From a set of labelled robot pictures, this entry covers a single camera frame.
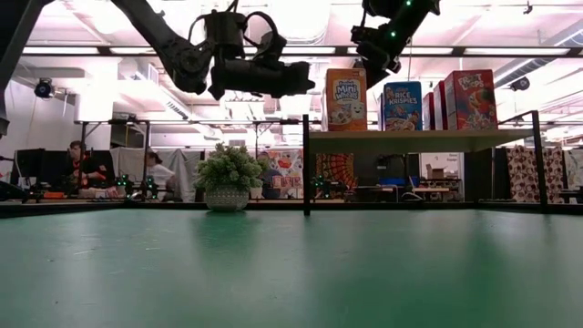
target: white flower pot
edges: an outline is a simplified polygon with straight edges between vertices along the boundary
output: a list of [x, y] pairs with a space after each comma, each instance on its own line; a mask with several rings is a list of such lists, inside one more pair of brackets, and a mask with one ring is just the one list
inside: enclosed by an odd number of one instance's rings
[[213, 190], [206, 191], [205, 201], [211, 210], [243, 210], [249, 202], [249, 191], [238, 190], [233, 186], [217, 187]]
[[252, 200], [260, 200], [262, 198], [261, 194], [263, 193], [263, 188], [251, 188], [251, 199]]

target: green plant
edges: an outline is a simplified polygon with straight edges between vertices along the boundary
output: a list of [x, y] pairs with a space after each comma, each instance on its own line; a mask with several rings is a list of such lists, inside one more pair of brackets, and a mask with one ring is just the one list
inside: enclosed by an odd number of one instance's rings
[[234, 148], [217, 144], [207, 160], [199, 164], [198, 187], [213, 190], [220, 186], [232, 186], [249, 190], [263, 185], [259, 179], [266, 163], [249, 155], [246, 147]]

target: person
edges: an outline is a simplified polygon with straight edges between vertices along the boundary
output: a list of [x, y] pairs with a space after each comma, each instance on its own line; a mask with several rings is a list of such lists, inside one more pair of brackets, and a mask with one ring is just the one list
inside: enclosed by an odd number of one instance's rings
[[83, 169], [80, 169], [82, 145], [81, 141], [78, 140], [69, 144], [70, 160], [65, 167], [65, 176], [75, 185], [78, 184], [78, 179], [82, 179], [81, 185], [83, 187], [100, 187], [107, 182], [107, 177], [110, 174], [107, 172], [105, 164], [90, 158], [87, 154], [83, 154]]
[[281, 197], [282, 190], [273, 187], [273, 178], [282, 177], [283, 175], [278, 170], [269, 167], [270, 155], [267, 153], [267, 151], [262, 151], [257, 156], [257, 160], [268, 163], [267, 169], [264, 170], [260, 175], [260, 179], [263, 181], [263, 190], [261, 191], [261, 195], [266, 200], [277, 200], [279, 197]]
[[[176, 176], [174, 172], [162, 165], [162, 159], [157, 153], [150, 151], [148, 153], [148, 159], [146, 160], [147, 175], [154, 178], [154, 183], [158, 185], [158, 188], [166, 190], [174, 190], [176, 185]], [[160, 192], [159, 198], [163, 199], [166, 192]]]

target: rice krispies cereal box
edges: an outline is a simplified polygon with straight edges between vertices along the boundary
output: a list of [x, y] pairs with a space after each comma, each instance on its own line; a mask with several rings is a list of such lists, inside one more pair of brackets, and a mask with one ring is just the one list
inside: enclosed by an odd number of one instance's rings
[[390, 82], [384, 85], [384, 130], [422, 130], [420, 82]]
[[445, 83], [439, 81], [434, 89], [435, 129], [447, 129], [447, 105], [445, 103]]
[[435, 129], [434, 93], [430, 92], [423, 97], [423, 129]]
[[366, 131], [364, 69], [328, 69], [322, 127], [328, 131]]
[[449, 129], [497, 129], [494, 73], [454, 71], [445, 79]]

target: security camera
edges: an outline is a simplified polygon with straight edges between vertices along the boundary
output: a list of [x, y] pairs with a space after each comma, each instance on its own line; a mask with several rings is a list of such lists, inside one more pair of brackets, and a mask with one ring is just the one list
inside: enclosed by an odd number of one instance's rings
[[53, 80], [48, 77], [40, 78], [35, 87], [35, 95], [42, 99], [50, 99], [54, 97], [55, 87], [53, 87]]
[[528, 80], [527, 77], [522, 77], [514, 82], [512, 82], [510, 84], [510, 89], [512, 91], [524, 91], [527, 90], [530, 87], [530, 81]]

